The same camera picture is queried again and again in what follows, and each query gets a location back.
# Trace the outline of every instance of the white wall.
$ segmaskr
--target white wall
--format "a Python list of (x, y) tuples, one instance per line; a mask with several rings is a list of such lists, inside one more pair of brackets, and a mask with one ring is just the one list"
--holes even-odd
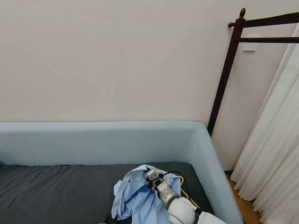
[[(207, 124), (231, 29), (297, 0), (0, 1), (0, 121), (196, 120)], [(294, 26), (249, 31), (289, 36)], [(231, 169), (285, 44), (239, 50), (213, 136)]]

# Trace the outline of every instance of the dark gray mattress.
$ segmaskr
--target dark gray mattress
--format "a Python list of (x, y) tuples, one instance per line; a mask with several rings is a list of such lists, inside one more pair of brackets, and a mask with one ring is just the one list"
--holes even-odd
[[(149, 163), (179, 171), (190, 195), (213, 213), (192, 165)], [(0, 167), (0, 224), (98, 224), (110, 214), (114, 185), (139, 165)]]

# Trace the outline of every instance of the yellow cable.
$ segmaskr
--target yellow cable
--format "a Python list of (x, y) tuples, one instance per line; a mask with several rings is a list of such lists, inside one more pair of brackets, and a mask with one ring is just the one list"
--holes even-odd
[[(184, 183), (184, 178), (182, 176), (179, 176), (179, 178), (181, 178), (181, 186)], [(189, 199), (189, 195), (181, 188), (181, 191), (183, 192), (183, 194), (187, 197), (187, 199)], [(190, 198), (190, 201), (197, 207), (200, 209), (200, 207), (192, 200), (192, 198)]]

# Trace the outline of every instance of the white curtain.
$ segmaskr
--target white curtain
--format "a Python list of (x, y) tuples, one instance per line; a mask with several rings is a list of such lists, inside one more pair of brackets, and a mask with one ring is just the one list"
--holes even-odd
[(288, 45), (231, 180), (261, 223), (299, 224), (299, 44)]

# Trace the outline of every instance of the light blue shirt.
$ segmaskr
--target light blue shirt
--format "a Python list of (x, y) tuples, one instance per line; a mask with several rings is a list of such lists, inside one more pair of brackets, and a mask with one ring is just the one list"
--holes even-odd
[[(163, 170), (141, 165), (128, 172), (122, 181), (114, 186), (115, 199), (112, 218), (123, 220), (132, 216), (132, 224), (169, 224), (168, 213), (157, 196), (157, 192), (146, 185), (147, 167), (157, 172)], [(164, 176), (164, 180), (180, 195), (180, 178), (174, 174)]]

